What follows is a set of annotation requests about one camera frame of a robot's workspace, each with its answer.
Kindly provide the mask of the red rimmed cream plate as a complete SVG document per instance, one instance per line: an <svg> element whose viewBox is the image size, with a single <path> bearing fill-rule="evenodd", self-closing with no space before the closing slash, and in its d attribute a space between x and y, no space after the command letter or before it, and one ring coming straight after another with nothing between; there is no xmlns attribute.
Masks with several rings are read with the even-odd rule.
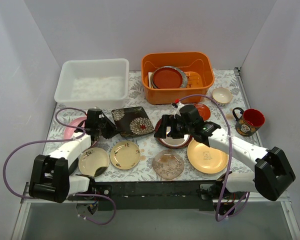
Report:
<svg viewBox="0 0 300 240"><path fill-rule="evenodd" d="M192 138L192 136L185 134L183 138L174 139L172 137L167 136L166 138L156 138L156 140L166 148L181 149L187 147L191 142Z"/></svg>

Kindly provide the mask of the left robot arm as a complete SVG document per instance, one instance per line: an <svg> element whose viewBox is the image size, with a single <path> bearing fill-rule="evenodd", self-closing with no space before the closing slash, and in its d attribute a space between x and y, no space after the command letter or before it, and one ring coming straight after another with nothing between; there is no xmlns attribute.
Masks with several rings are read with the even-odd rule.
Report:
<svg viewBox="0 0 300 240"><path fill-rule="evenodd" d="M96 196L94 178L105 172L110 158L92 145L100 137L110 139L119 131L98 108L89 109L85 121L73 129L63 145L34 159L28 189L31 197L62 203L70 195L80 194L85 200Z"/></svg>

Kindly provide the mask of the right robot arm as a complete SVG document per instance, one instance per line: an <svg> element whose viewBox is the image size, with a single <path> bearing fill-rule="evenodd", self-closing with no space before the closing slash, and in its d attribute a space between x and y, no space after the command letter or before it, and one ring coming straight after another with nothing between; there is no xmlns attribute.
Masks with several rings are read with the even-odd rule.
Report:
<svg viewBox="0 0 300 240"><path fill-rule="evenodd" d="M248 173L232 172L225 176L216 186L217 195L222 199L237 192L253 192L267 200L276 201L296 179L282 149L253 145L230 136L220 125L202 118L187 121L179 115L164 114L154 133L155 138L161 139L181 139L184 135L190 135L198 143L228 154L251 170Z"/></svg>

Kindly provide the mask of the large yellow bear plate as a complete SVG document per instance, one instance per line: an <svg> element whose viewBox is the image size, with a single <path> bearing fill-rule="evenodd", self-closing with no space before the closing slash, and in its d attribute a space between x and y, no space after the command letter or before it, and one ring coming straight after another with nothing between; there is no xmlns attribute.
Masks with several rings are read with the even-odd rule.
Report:
<svg viewBox="0 0 300 240"><path fill-rule="evenodd" d="M187 146L187 158L196 170L204 174L217 174L223 171L229 161L226 153L194 139Z"/></svg>

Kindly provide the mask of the black square floral plate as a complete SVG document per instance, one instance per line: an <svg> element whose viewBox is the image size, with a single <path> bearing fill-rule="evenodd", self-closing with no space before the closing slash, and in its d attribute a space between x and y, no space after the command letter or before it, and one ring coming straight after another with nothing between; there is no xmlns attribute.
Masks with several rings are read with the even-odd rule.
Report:
<svg viewBox="0 0 300 240"><path fill-rule="evenodd" d="M151 134L155 130L142 106L114 109L111 114L123 138L140 137Z"/></svg>

